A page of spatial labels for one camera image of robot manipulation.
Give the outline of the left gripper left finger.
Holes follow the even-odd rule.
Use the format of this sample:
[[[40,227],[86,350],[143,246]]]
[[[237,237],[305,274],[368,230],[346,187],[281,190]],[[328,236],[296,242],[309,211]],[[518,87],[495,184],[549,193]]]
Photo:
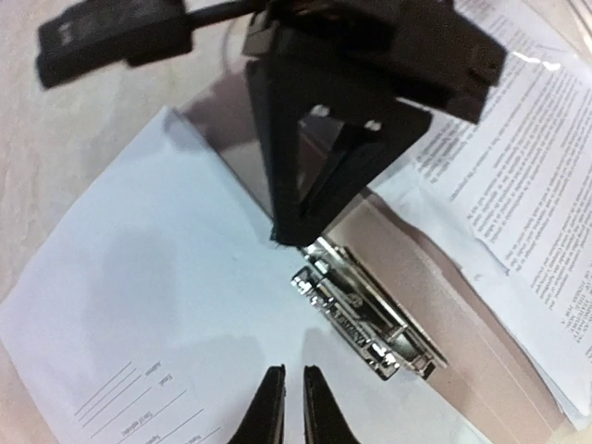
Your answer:
[[[284,438],[285,366],[270,366],[228,444],[280,444]]]

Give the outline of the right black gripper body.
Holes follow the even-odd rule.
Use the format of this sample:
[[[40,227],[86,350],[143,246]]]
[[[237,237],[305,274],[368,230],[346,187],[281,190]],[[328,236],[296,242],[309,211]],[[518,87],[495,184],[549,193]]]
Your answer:
[[[474,124],[507,56],[451,1],[264,1],[242,52],[359,77]]]

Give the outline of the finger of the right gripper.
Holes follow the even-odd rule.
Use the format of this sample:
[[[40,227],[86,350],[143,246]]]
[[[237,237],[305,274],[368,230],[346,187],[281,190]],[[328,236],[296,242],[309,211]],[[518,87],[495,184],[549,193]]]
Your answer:
[[[306,117],[300,221],[323,231],[355,195],[426,134],[433,115],[401,102],[376,117]]]
[[[260,142],[273,218],[272,239],[309,245],[321,232],[301,214],[298,188],[299,121],[312,102],[280,73],[280,65],[252,60],[245,77]]]

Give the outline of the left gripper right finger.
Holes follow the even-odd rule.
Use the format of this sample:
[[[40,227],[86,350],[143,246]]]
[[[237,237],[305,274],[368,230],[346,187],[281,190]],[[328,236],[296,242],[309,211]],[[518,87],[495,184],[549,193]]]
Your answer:
[[[315,365],[303,370],[303,418],[307,444],[356,442],[327,380]]]

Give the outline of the transparent plastic folder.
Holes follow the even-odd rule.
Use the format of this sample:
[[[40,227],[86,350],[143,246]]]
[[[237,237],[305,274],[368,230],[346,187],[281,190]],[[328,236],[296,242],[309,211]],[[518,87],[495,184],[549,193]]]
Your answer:
[[[194,87],[183,113],[263,208],[267,181],[240,73]],[[574,433],[543,379],[452,262],[370,191],[329,231],[408,310],[448,360],[428,385],[495,443],[559,443]]]

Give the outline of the sparse printed paper sheet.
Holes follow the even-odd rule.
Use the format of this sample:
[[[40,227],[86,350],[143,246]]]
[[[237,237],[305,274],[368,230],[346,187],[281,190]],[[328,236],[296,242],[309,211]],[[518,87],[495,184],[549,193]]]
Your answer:
[[[291,285],[302,256],[176,111],[92,183],[1,307],[1,339],[62,443],[225,443],[286,368],[289,443],[318,366],[363,443],[481,443],[421,378],[380,379]]]

